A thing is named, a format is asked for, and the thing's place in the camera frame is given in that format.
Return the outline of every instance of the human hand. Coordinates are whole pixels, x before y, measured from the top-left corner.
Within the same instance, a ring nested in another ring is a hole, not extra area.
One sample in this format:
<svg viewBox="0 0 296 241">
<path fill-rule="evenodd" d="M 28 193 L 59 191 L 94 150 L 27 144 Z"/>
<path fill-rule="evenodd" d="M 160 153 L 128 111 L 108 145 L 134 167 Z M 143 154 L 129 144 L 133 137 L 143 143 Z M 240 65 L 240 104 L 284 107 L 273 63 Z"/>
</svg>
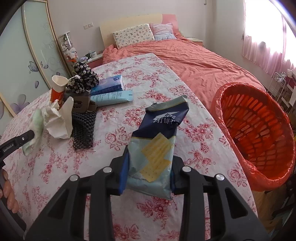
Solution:
<svg viewBox="0 0 296 241">
<path fill-rule="evenodd" d="M 19 205 L 17 200 L 15 200 L 15 193 L 12 189 L 10 181 L 8 180 L 8 173 L 5 170 L 3 170 L 3 178 L 5 180 L 5 184 L 3 191 L 0 189 L 0 198 L 2 198 L 2 196 L 7 198 L 7 208 L 13 213 L 17 213 Z"/>
</svg>

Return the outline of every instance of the red and white cup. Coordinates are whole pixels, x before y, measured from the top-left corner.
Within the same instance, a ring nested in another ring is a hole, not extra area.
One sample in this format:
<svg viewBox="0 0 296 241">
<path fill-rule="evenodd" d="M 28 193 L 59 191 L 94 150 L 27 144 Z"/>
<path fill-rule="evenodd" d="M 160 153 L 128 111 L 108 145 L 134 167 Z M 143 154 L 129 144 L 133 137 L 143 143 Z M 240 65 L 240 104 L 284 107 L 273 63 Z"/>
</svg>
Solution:
<svg viewBox="0 0 296 241">
<path fill-rule="evenodd" d="M 50 96 L 50 101 L 53 103 L 57 99 L 60 108 L 62 106 L 67 83 L 68 79 L 66 77 L 59 75 L 54 75 L 52 77 L 52 94 Z"/>
</svg>

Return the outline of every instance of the cracker package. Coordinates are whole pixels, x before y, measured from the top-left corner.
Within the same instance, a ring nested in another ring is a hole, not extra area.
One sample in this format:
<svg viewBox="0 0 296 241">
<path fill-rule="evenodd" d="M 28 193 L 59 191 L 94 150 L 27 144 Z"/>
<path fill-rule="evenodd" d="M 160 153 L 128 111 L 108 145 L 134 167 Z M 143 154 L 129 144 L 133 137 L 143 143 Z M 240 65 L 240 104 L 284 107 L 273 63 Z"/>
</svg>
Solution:
<svg viewBox="0 0 296 241">
<path fill-rule="evenodd" d="M 146 108 L 143 121 L 128 144 L 128 188 L 171 199 L 170 171 L 177 127 L 189 110 L 186 99 L 183 95 Z"/>
</svg>

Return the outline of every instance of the black mesh fabric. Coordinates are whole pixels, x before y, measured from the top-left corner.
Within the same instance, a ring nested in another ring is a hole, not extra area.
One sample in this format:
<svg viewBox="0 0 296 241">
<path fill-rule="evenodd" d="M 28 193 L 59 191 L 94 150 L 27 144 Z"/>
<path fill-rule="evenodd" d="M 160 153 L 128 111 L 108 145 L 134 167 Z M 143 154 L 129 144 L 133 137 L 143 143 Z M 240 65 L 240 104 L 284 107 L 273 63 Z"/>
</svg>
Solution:
<svg viewBox="0 0 296 241">
<path fill-rule="evenodd" d="M 72 112 L 74 149 L 90 148 L 94 141 L 96 111 L 87 113 Z"/>
</svg>

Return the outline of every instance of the sheer curtain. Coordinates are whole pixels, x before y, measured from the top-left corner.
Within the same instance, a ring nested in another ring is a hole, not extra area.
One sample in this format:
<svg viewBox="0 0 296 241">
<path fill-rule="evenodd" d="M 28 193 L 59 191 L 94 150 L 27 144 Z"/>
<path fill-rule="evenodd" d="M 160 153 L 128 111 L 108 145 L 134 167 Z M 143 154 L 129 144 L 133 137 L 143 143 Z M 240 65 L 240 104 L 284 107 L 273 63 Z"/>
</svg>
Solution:
<svg viewBox="0 0 296 241">
<path fill-rule="evenodd" d="M 268 75 L 296 67 L 296 38 L 269 0 L 244 0 L 242 55 Z"/>
</svg>

